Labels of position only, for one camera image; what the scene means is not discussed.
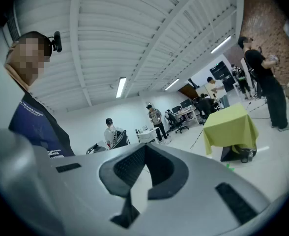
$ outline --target black monitor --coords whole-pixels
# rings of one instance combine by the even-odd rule
[[[190,99],[187,99],[183,102],[180,103],[182,105],[182,108],[186,108],[188,106],[190,106],[192,104],[192,102],[190,101]]]
[[[177,113],[179,111],[180,106],[176,106],[174,108],[172,108],[172,112],[173,113]]]

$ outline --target gray plastic object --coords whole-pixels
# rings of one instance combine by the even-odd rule
[[[99,171],[110,160],[148,148],[183,162],[188,178],[171,197],[148,200],[146,210],[125,229],[111,222],[121,214],[125,198],[109,193]],[[62,172],[56,169],[73,164],[80,166]],[[240,225],[216,191],[223,182],[258,214],[252,219],[255,225],[270,216],[261,215],[269,201],[259,190],[206,157],[162,145],[133,144],[102,153],[50,159],[44,148],[32,147],[27,139],[8,130],[0,131],[0,193],[40,235],[251,234],[257,229],[248,226],[252,220]]]

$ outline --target floor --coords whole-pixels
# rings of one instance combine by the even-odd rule
[[[235,90],[228,92],[230,105],[241,102],[259,131],[258,151],[253,161],[243,164],[238,161],[220,162],[222,148],[212,146],[213,160],[226,165],[258,188],[272,202],[289,192],[289,130],[279,132],[271,128],[267,104],[264,99],[241,101]],[[289,100],[287,100],[289,121]],[[171,142],[167,144],[180,150],[206,156],[203,141],[203,126],[191,121],[189,130],[183,133],[170,132]],[[132,201],[141,213],[146,206],[146,191],[152,187],[150,173],[145,168],[132,188]]]

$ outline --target table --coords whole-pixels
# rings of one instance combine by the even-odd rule
[[[238,103],[210,114],[203,126],[203,137],[206,155],[210,155],[212,145],[254,148],[258,131],[244,107]]]
[[[177,113],[177,114],[174,115],[174,116],[180,117],[180,116],[182,116],[182,115],[185,115],[186,120],[189,121],[189,118],[188,118],[188,115],[187,115],[187,114],[189,114],[190,112],[193,112],[194,119],[196,120],[196,122],[198,122],[197,116],[196,116],[196,113],[195,113],[195,110],[196,110],[196,108],[194,107],[193,109],[188,109],[188,110],[182,111],[182,112],[180,112],[180,113]]]
[[[150,141],[152,141],[153,139],[155,139],[156,143],[159,144],[158,139],[155,138],[155,136],[152,134],[153,131],[157,130],[159,127],[156,127],[152,130],[145,130],[144,132],[142,132],[141,134],[138,134],[138,139],[141,143],[149,143]]]

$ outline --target black pants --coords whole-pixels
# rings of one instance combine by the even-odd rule
[[[260,85],[267,98],[272,125],[285,128],[288,125],[287,102],[281,85],[272,76],[263,78],[260,81]]]
[[[155,128],[156,128],[156,127],[159,127],[158,129],[155,130],[155,132],[156,132],[156,134],[157,134],[157,136],[158,136],[159,141],[162,140],[160,130],[162,131],[162,134],[163,134],[164,139],[167,139],[167,135],[166,135],[166,133],[165,133],[164,126],[163,126],[163,123],[162,123],[162,122],[161,122],[160,124],[155,124],[155,125],[153,125],[153,126],[154,126]]]
[[[245,89],[247,89],[249,94],[251,94],[251,89],[249,88],[248,83],[247,83],[246,80],[238,81],[238,84],[239,84],[239,87],[241,88],[242,93],[246,93]]]

